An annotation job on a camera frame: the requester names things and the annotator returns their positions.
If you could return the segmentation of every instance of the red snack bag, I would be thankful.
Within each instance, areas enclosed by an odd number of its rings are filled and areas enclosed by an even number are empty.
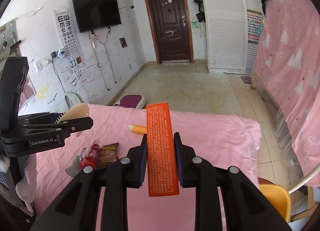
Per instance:
[[[100,146],[97,143],[92,144],[90,148],[84,148],[80,155],[80,168],[92,166],[97,169],[100,156]]]

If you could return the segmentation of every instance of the snack bag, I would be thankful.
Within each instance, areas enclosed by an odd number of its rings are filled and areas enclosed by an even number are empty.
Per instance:
[[[100,156],[100,146],[97,143],[92,144],[90,148],[84,148],[80,155],[80,168],[92,166],[97,169]]]
[[[101,147],[101,155],[98,161],[97,169],[109,167],[113,162],[119,159],[117,156],[118,145],[119,143],[114,143]]]

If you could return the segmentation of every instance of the pink bedsheet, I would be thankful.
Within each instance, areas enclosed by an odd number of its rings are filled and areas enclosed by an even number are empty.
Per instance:
[[[144,109],[89,105],[92,129],[78,138],[71,134],[63,148],[37,154],[37,191],[34,200],[41,214],[71,181],[65,168],[84,147],[95,140],[100,145],[119,142],[118,156],[141,144],[142,135],[130,132],[129,124],[146,125]],[[192,146],[197,156],[214,166],[239,167],[255,184],[257,150],[261,130],[256,121],[235,115],[197,114],[170,111],[172,130],[179,132],[182,143]],[[148,175],[140,189],[128,189],[129,230],[194,230],[195,189],[180,188],[180,195],[148,197]]]
[[[311,0],[272,0],[254,71],[285,116],[303,174],[320,162],[320,16]],[[320,175],[310,186],[320,186]]]

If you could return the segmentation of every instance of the television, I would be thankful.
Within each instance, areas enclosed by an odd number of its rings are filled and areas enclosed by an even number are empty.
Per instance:
[[[80,32],[121,24],[117,0],[72,0]]]

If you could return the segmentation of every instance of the orange product box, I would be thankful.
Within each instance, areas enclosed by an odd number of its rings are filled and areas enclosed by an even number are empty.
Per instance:
[[[147,105],[149,197],[179,195],[168,103]]]

